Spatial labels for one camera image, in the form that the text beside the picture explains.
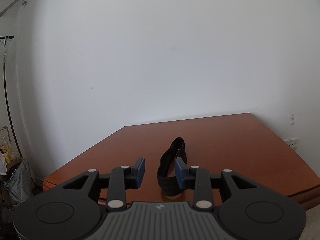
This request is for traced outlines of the grey garbage bag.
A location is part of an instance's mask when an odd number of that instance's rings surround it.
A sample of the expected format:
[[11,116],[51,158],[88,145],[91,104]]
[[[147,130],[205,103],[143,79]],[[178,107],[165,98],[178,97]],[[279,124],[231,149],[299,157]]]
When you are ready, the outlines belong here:
[[31,191],[31,173],[27,159],[23,159],[10,179],[4,182],[4,188],[8,191],[13,206],[29,200],[33,196]]

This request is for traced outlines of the brown wooden nightstand cabinet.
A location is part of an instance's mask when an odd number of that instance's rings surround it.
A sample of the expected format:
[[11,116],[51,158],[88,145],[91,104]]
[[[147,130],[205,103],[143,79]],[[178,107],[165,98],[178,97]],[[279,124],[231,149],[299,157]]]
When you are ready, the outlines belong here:
[[319,204],[319,177],[272,130],[249,113],[126,126],[92,146],[44,179],[48,190],[95,168],[110,173],[144,157],[146,168],[139,190],[128,190],[127,201],[164,202],[157,182],[162,154],[172,141],[185,141],[188,165],[218,174],[229,168],[299,202],[305,209]]

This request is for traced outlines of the white wall socket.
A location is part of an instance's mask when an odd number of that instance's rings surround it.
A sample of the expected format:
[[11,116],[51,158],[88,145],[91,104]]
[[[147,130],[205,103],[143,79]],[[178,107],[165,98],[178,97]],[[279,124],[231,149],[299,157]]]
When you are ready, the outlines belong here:
[[291,114],[291,116],[290,116],[290,124],[291,125],[295,124],[295,115],[294,114]]

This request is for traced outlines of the white power strip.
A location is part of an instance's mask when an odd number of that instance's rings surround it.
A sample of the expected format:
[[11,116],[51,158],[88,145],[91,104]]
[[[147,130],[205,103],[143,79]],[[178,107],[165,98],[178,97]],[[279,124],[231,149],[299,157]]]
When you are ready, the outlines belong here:
[[293,139],[286,139],[284,142],[292,148],[295,152],[297,152],[298,145],[299,145],[299,139],[298,138],[293,138]]

